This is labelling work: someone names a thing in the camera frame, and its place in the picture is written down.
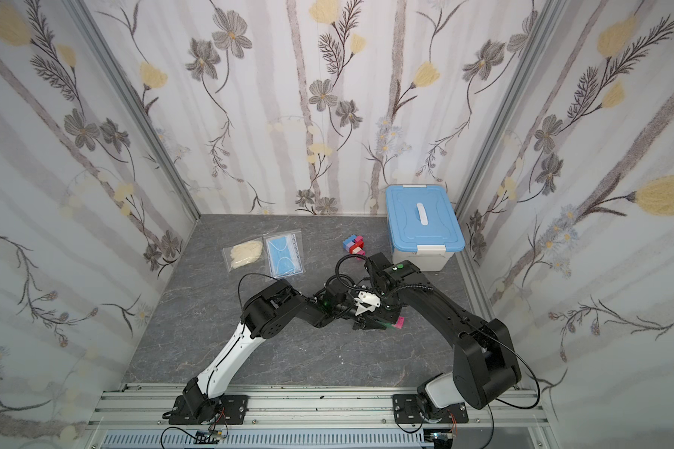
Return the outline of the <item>blue lego brick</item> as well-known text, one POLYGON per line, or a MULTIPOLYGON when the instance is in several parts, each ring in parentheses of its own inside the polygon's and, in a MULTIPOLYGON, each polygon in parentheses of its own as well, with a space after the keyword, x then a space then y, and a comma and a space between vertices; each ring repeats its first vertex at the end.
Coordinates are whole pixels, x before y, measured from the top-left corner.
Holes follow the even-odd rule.
POLYGON ((352 235, 343 241, 343 248, 346 252, 350 253, 352 251, 352 247, 355 245, 355 239, 356 236, 352 235))

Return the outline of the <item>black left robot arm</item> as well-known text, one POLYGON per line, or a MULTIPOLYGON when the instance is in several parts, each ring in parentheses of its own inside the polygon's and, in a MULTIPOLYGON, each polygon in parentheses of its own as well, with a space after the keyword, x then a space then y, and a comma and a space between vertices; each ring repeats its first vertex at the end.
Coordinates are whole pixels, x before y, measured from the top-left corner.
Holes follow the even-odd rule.
POLYGON ((208 367, 187 382, 176 401, 176 412, 198 424, 216 416, 220 398, 237 371, 258 346, 277 336, 292 320, 322 329, 338 319, 359 321, 381 306, 378 295, 357 288, 346 275, 331 276, 312 296, 303 295, 285 279, 274 279, 243 305, 234 333, 208 367))

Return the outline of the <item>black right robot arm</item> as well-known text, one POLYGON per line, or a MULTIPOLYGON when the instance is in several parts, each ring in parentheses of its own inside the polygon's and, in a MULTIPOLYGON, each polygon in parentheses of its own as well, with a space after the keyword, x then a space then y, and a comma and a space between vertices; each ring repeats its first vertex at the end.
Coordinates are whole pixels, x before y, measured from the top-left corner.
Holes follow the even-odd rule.
POLYGON ((418 388, 426 417, 452 405, 465 403, 481 410, 498 401, 519 410, 539 405, 518 405, 501 396, 522 381, 528 366, 515 351, 507 326, 498 319, 490 322, 468 312, 435 287, 409 261, 393 264, 381 253, 373 256, 348 254, 335 265, 335 276, 348 259, 359 259, 367 271, 369 286, 346 284, 354 292, 377 296, 381 305, 407 306, 421 315, 445 339, 453 351, 452 370, 440 374, 418 388))

